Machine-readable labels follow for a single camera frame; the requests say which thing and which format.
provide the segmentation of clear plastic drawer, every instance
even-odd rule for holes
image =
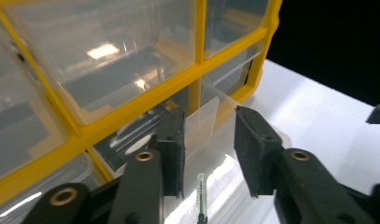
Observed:
[[[204,76],[204,79],[217,89],[232,95],[246,84],[252,60],[263,51],[262,43],[258,43],[236,55],[220,67]]]
[[[268,0],[207,0],[204,56],[210,58],[262,26]]]
[[[46,99],[2,37],[0,29],[0,178],[66,139]]]
[[[44,0],[6,8],[53,87],[90,124],[194,63],[194,0]]]

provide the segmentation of yellow plastic organizer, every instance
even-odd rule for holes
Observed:
[[[203,80],[244,102],[260,82],[280,5],[0,0],[0,136],[8,136],[0,205],[84,151],[110,180],[88,149],[186,87],[189,114]]]

